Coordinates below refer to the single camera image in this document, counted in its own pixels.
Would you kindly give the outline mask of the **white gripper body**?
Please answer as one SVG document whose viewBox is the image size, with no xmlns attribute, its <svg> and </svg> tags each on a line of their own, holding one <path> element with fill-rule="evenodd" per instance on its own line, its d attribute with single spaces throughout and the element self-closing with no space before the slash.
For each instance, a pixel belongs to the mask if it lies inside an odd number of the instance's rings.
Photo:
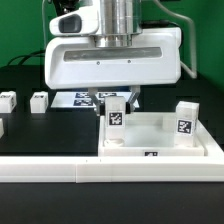
<svg viewBox="0 0 224 224">
<path fill-rule="evenodd" d="M 97 48 L 91 37 L 58 37 L 47 46 L 52 89 L 171 84 L 181 75 L 181 30 L 145 29 L 130 47 Z"/>
</svg>

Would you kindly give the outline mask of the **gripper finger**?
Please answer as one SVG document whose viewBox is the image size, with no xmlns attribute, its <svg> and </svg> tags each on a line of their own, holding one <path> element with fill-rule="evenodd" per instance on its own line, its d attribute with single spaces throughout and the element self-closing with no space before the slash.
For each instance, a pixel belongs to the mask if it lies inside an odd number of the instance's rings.
<svg viewBox="0 0 224 224">
<path fill-rule="evenodd" d="M 93 104 L 95 105 L 96 109 L 96 115 L 97 116 L 104 116 L 105 115 L 105 104 L 101 103 L 97 98 L 98 89 L 97 88 L 89 88 L 88 94 L 91 98 Z"/>
<path fill-rule="evenodd" d="M 129 90 L 131 92 L 131 95 L 128 98 L 128 101 L 126 102 L 126 113 L 127 114 L 131 114 L 135 110 L 134 103 L 140 95 L 140 86 L 139 85 L 130 86 Z"/>
</svg>

